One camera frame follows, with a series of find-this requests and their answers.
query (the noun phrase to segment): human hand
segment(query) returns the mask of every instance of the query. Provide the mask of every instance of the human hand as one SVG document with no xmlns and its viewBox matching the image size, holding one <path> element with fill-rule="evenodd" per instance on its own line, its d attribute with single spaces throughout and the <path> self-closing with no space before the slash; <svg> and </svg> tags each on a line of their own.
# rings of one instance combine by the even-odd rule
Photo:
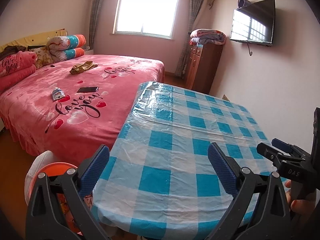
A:
<svg viewBox="0 0 320 240">
<path fill-rule="evenodd" d="M 291 188 L 291 180 L 287 180 L 284 185 L 287 188 Z M 299 223 L 302 225 L 306 223 L 316 206 L 316 191 L 310 193 L 306 199 L 296 199 L 291 201 L 290 190 L 288 190 L 286 192 L 286 197 L 289 208 L 293 212 L 301 215 Z"/>
</svg>

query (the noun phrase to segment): window frame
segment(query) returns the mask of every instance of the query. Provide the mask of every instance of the window frame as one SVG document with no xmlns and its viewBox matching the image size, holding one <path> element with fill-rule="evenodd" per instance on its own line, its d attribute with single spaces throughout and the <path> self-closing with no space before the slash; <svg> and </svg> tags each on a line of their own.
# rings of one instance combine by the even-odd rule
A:
<svg viewBox="0 0 320 240">
<path fill-rule="evenodd" d="M 114 23 L 114 27 L 113 27 L 113 34 L 129 34 L 129 35 L 149 36 L 149 37 L 163 38 L 163 39 L 168 39 L 168 40 L 172 40 L 173 39 L 174 27 L 175 27 L 175 24 L 176 24 L 176 15 L 177 15 L 178 4 L 179 4 L 180 0 L 177 0 L 176 9 L 175 9 L 175 13 L 174 13 L 174 20 L 173 20 L 173 23 L 172 23 L 172 29 L 171 29 L 170 36 L 153 34 L 153 33 L 144 33 L 143 32 L 143 25 L 142 25 L 142 28 L 141 28 L 141 32 L 139 32 L 139 33 L 138 32 L 118 32 L 117 31 L 117 27 L 118 27 L 118 18 L 119 18 L 119 11 L 120 11 L 120 6 L 121 6 L 121 1 L 122 0 L 118 0 L 118 4 L 117 4 L 117 8 L 116 8 L 116 15 L 115 15 L 115 23 Z"/>
</svg>

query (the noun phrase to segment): checkered tablecloth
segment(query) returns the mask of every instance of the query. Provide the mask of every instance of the checkered tablecloth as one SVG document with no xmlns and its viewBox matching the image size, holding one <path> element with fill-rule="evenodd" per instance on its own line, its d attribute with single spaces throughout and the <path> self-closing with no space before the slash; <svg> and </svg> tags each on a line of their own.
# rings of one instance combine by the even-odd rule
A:
<svg viewBox="0 0 320 240">
<path fill-rule="evenodd" d="M 145 237 L 204 239 L 232 200 L 208 160 L 211 142 L 241 167 L 267 175 L 275 170 L 257 153 L 257 144 L 268 140 L 243 106 L 157 82 L 141 84 L 94 189 L 93 214 Z"/>
</svg>

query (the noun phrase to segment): tv screen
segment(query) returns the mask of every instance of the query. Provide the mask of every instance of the tv screen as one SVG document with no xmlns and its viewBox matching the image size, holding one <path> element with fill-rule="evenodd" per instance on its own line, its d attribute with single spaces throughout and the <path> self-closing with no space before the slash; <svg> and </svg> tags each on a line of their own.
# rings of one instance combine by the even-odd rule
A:
<svg viewBox="0 0 320 240">
<path fill-rule="evenodd" d="M 230 40 L 272 46 L 275 0 L 263 0 L 235 9 Z"/>
</svg>

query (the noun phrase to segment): smartphone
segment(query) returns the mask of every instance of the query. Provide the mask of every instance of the smartphone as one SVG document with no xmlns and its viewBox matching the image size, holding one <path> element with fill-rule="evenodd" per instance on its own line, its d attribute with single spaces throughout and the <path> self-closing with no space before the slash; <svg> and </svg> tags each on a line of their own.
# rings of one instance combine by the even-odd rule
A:
<svg viewBox="0 0 320 240">
<path fill-rule="evenodd" d="M 94 93 L 97 92 L 99 87 L 86 87 L 86 88 L 79 88 L 77 93 Z"/>
</svg>

